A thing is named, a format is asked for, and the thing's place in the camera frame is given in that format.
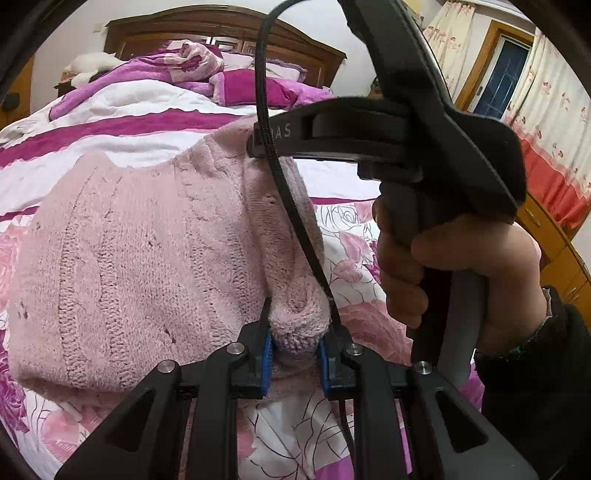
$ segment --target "bedding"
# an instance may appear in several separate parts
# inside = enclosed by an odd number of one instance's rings
[[[292,108],[320,102],[322,100],[328,100],[329,98],[336,98],[336,95],[330,90],[311,87],[305,83],[294,82],[292,80],[280,78],[275,78],[273,80],[281,85],[283,90],[289,91],[292,95],[296,96],[295,103],[291,105]]]
[[[194,93],[200,93],[208,98],[213,96],[213,85],[209,82],[178,82],[173,83],[175,87],[191,90]]]
[[[117,166],[156,165],[256,110],[254,105],[219,106],[199,93],[153,79],[111,83],[52,118],[58,102],[0,132],[0,419],[43,480],[53,478],[113,404],[82,395],[55,402],[19,385],[11,375],[6,306],[18,254],[38,205],[84,153],[101,150]],[[403,325],[387,315],[379,286],[379,230],[371,218],[378,183],[359,180],[354,164],[297,164],[314,203],[324,242],[324,271],[343,321],[361,343],[408,363],[410,341]],[[310,375],[317,378],[316,372]],[[470,390],[475,401],[482,393],[479,388],[476,379]],[[305,384],[272,400],[240,402],[240,478],[351,480],[337,418],[321,389]],[[348,422],[353,426],[350,406]]]
[[[189,40],[172,41],[168,50],[136,57],[111,70],[88,85],[64,95],[54,105],[49,118],[55,120],[107,85],[130,80],[153,79],[167,83],[198,82],[223,69],[223,59],[211,52],[205,45]]]
[[[238,53],[236,51],[222,52],[224,72],[233,70],[254,69],[255,57],[248,53]],[[269,59],[265,64],[267,76],[290,80],[292,82],[303,82],[306,79],[308,70],[295,63],[286,63],[279,59]]]
[[[149,57],[152,55],[159,55],[161,53],[176,52],[182,46],[182,42],[185,42],[185,41],[191,41],[191,40],[180,40],[180,41],[179,40],[167,40],[166,42],[163,42],[162,45],[159,46],[159,48],[156,48],[156,50],[150,51],[148,53],[145,53],[144,56]],[[205,48],[207,48],[210,52],[212,52],[216,57],[223,59],[222,51],[219,49],[219,47],[217,45],[211,45],[211,44],[203,43],[203,42],[198,42],[198,43],[204,45]]]
[[[297,97],[289,89],[283,89],[274,79],[267,77],[267,105],[288,108]],[[213,85],[213,101],[218,105],[251,105],[256,103],[255,71],[248,69],[219,72],[209,79]]]

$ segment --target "curtain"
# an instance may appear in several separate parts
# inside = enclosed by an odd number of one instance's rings
[[[503,121],[521,140],[528,190],[563,227],[591,205],[591,102],[583,85],[539,29]]]
[[[446,2],[423,32],[454,101],[462,89],[459,80],[466,60],[473,16],[473,6]]]

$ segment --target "pillow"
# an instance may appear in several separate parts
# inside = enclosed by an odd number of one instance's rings
[[[292,80],[285,79],[274,79],[274,81],[281,85],[284,92],[289,91],[296,95],[297,100],[292,105],[294,108],[336,97],[336,95],[328,90],[311,87],[305,83],[293,82]]]
[[[255,71],[250,69],[219,72],[209,79],[213,85],[213,101],[218,105],[255,105]],[[267,78],[267,104],[287,108],[297,100],[297,95],[284,91],[274,79]]]
[[[228,53],[223,51],[223,69],[224,72],[233,70],[247,69],[254,65],[254,58],[242,53]]]
[[[224,71],[231,72],[240,69],[254,69],[255,57],[248,53],[238,53],[237,51],[222,52]],[[286,63],[279,59],[267,60],[267,76],[273,78],[282,78],[294,82],[303,82],[308,70],[295,63]]]
[[[279,59],[267,60],[267,76],[277,76],[293,82],[303,82],[308,70],[296,63],[285,63]]]

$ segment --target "gripper handle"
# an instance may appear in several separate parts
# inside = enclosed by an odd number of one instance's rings
[[[380,192],[397,240],[408,247],[420,232],[463,213],[444,199],[435,199],[409,185],[382,182]],[[407,336],[413,339],[411,360],[431,363],[459,387],[470,375],[470,362],[486,315],[486,278],[470,270],[426,268],[420,286],[429,305],[421,326],[407,328]]]

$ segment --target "human hand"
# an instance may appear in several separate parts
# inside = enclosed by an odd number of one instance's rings
[[[502,222],[460,215],[413,239],[410,250],[397,243],[381,197],[373,206],[380,228],[378,264],[388,313],[411,328],[421,323],[428,298],[419,287],[424,267],[473,270],[488,277],[487,317],[478,349],[491,356],[508,353],[542,324],[547,300],[540,287],[538,254],[529,234]]]

